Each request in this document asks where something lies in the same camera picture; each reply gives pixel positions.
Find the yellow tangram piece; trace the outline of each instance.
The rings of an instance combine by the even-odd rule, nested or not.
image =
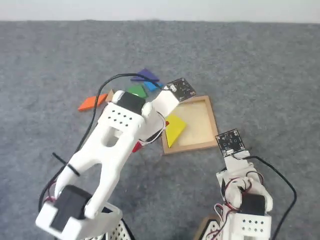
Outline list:
[[[174,144],[175,140],[179,137],[187,124],[182,121],[181,118],[173,114],[167,116],[165,120],[169,122],[169,125],[165,129],[165,135],[168,147],[171,148],[172,144]]]

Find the black cable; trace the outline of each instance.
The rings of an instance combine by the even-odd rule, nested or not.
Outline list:
[[[100,88],[98,89],[98,92],[96,94],[96,97],[95,97],[95,102],[94,102],[94,107],[93,107],[93,114],[92,114],[92,119],[91,119],[91,122],[88,126],[88,128],[86,129],[83,137],[81,138],[78,146],[76,147],[74,153],[78,152],[82,145],[84,144],[84,141],[86,140],[91,128],[92,128],[92,125],[94,124],[94,121],[95,121],[95,117],[96,117],[96,112],[97,112],[97,106],[98,106],[98,99],[99,99],[99,96],[101,94],[101,91],[103,90],[103,88],[108,84],[110,83],[112,80],[114,79],[117,79],[117,78],[122,78],[122,77],[140,77],[142,78],[143,80],[141,80],[142,82],[149,82],[149,83],[152,83],[153,85],[155,85],[157,88],[161,89],[161,90],[165,90],[165,91],[170,91],[170,89],[162,89],[161,86],[159,86],[155,81],[151,80],[150,78],[146,77],[146,76],[143,76],[141,74],[138,74],[138,73],[120,73],[120,74],[117,74],[111,78],[109,78],[108,80],[106,80],[101,86]],[[38,212],[41,211],[41,208],[42,208],[42,205],[43,205],[43,201],[44,201],[44,198],[45,198],[45,194],[46,194],[46,191],[47,189],[53,184],[53,182],[56,180],[56,178],[61,174],[61,172],[63,171],[63,169],[65,168],[65,166],[62,166],[59,171],[56,172],[56,174],[48,181],[48,183],[44,186],[44,188],[42,189],[41,193],[40,193],[40,196],[39,196],[39,201],[38,201]]]
[[[260,162],[262,162],[263,164],[267,165],[269,168],[271,168],[273,171],[275,171],[276,174],[278,174],[284,181],[286,184],[288,184],[288,186],[291,188],[292,192],[293,192],[293,201],[292,203],[290,204],[290,206],[287,208],[287,210],[284,212],[278,226],[276,227],[275,231],[274,231],[274,234],[272,236],[272,239],[271,240],[275,240],[279,231],[280,231],[280,228],[282,226],[282,224],[284,223],[287,215],[289,214],[289,212],[291,211],[291,209],[294,207],[294,205],[296,204],[296,201],[297,201],[297,191],[295,190],[294,186],[292,186],[292,184],[285,178],[285,176],[283,176],[274,166],[272,166],[270,163],[266,162],[265,160],[263,160],[261,157],[258,157],[258,156],[247,156],[247,157],[244,157],[243,159],[258,159]]]

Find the orange tangram piece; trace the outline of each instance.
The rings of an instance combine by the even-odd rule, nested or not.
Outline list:
[[[98,104],[97,107],[100,106],[103,101],[107,98],[108,94],[101,94],[98,98]],[[78,107],[78,111],[85,111],[88,109],[93,109],[95,106],[95,100],[96,100],[96,96],[91,96],[88,97],[87,99],[84,100],[84,102]]]

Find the green tangram piece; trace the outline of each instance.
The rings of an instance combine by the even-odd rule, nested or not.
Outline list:
[[[135,85],[126,90],[128,93],[138,95],[140,98],[145,99],[147,97],[145,89],[141,85]]]

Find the wire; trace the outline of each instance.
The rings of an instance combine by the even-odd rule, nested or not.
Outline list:
[[[264,176],[262,175],[261,172],[258,172],[258,171],[248,171],[248,172],[245,174],[245,176],[248,177],[248,174],[250,174],[250,173],[256,173],[256,174],[258,174],[259,177],[261,177],[261,179],[260,179],[261,184],[262,184],[262,185],[264,184],[265,178],[264,178]]]
[[[48,193],[48,196],[49,196],[49,197],[52,196],[51,193],[50,193],[50,189],[51,189],[51,187],[52,187],[55,183],[56,183],[56,181],[54,181],[54,182],[50,185],[50,187],[48,187],[47,193]]]
[[[226,193],[227,192],[227,188],[229,187],[230,183],[232,183],[234,180],[236,179],[240,179],[240,177],[234,177],[234,178],[231,178],[228,183],[225,185],[225,190],[224,192]],[[238,208],[234,207],[226,198],[226,196],[224,196],[224,200],[225,200],[225,205],[230,208],[231,210],[233,211],[237,211],[239,210]]]
[[[158,137],[160,137],[160,135],[163,133],[163,131],[166,130],[166,119],[165,119],[165,117],[160,112],[157,111],[157,113],[162,118],[162,121],[163,121],[162,129],[159,131],[159,133],[152,140],[143,141],[143,140],[139,139],[139,142],[142,142],[143,144],[152,144],[155,140],[158,139]]]
[[[218,237],[218,235],[221,233],[221,231],[224,229],[224,227],[225,227],[225,225],[226,225],[226,223],[227,223],[227,220],[228,220],[228,216],[229,216],[229,214],[230,214],[231,212],[234,212],[234,210],[229,210],[229,211],[226,213],[226,215],[225,215],[225,220],[224,220],[223,225],[222,225],[221,228],[218,230],[218,232],[213,236],[213,238],[211,238],[211,240],[215,240],[215,239]]]
[[[297,201],[297,191],[296,189],[294,188],[294,186],[292,186],[292,184],[285,178],[285,176],[283,176],[274,166],[272,166],[270,163],[266,162],[265,160],[263,160],[262,158],[258,157],[258,156],[247,156],[247,157],[244,157],[243,159],[257,159],[259,160],[260,162],[262,162],[263,164],[267,165],[269,168],[271,168],[273,171],[275,171],[276,174],[278,174],[280,176],[280,178],[282,178],[285,183],[291,188],[292,192],[293,192],[293,201],[292,203],[289,205],[289,207],[287,208],[287,210],[284,212],[278,226],[276,227],[275,231],[274,231],[274,234],[272,236],[272,239],[271,240],[275,240],[279,231],[280,231],[280,228],[282,226],[282,224],[284,223],[284,221],[286,220],[286,217],[287,215],[289,214],[289,212],[291,211],[291,209],[294,207],[294,205],[296,204],[296,201]]]
[[[213,209],[214,209],[215,213],[219,216],[220,221],[221,221],[221,223],[222,223],[222,222],[224,221],[224,220],[223,220],[223,214],[224,214],[224,208],[223,208],[223,206],[222,206],[221,204],[219,204],[219,203],[216,203],[216,204],[214,205]]]
[[[97,112],[97,106],[98,106],[98,100],[99,100],[99,96],[103,90],[103,88],[108,84],[110,83],[111,81],[115,80],[115,79],[118,79],[118,78],[122,78],[122,77],[140,77],[142,78],[143,80],[141,80],[142,82],[149,82],[149,83],[152,83],[154,86],[156,86],[158,89],[161,89],[163,91],[171,91],[169,88],[168,89],[163,89],[161,88],[161,86],[159,86],[155,81],[151,80],[150,78],[144,76],[144,75],[141,75],[141,74],[138,74],[138,73],[120,73],[120,74],[117,74],[117,75],[114,75],[112,76],[111,78],[109,78],[108,80],[106,80],[98,89],[97,91],[97,94],[96,94],[96,97],[95,97],[95,101],[94,101],[94,107],[93,107],[93,113],[92,113],[92,119],[83,135],[83,137],[81,138],[78,146],[76,147],[74,153],[78,152],[82,145],[84,144],[93,124],[94,124],[94,121],[95,121],[95,117],[96,117],[96,112]],[[42,205],[43,205],[43,201],[44,201],[44,197],[45,197],[45,194],[46,194],[46,191],[47,189],[53,184],[53,182],[57,179],[57,177],[61,174],[61,172],[64,170],[65,166],[62,166],[57,172],[56,174],[47,182],[47,184],[44,186],[44,188],[42,189],[41,193],[40,193],[40,196],[39,196],[39,201],[38,201],[38,212],[40,213],[41,211],[41,208],[42,208]]]

